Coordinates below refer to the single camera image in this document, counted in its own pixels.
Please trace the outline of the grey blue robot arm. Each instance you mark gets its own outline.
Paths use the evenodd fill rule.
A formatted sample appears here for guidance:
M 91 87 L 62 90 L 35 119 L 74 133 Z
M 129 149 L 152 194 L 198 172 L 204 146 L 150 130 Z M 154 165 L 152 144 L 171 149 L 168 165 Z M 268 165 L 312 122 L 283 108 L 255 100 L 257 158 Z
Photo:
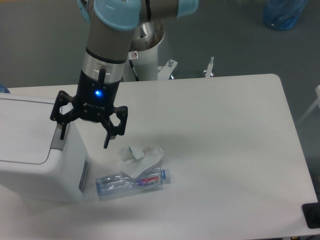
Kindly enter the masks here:
M 138 25 L 193 14 L 197 0 L 81 0 L 90 28 L 75 96 L 58 92 L 50 119 L 65 138 L 76 119 L 100 123 L 110 139 L 125 133 L 128 107 L 115 107 L 125 63 Z

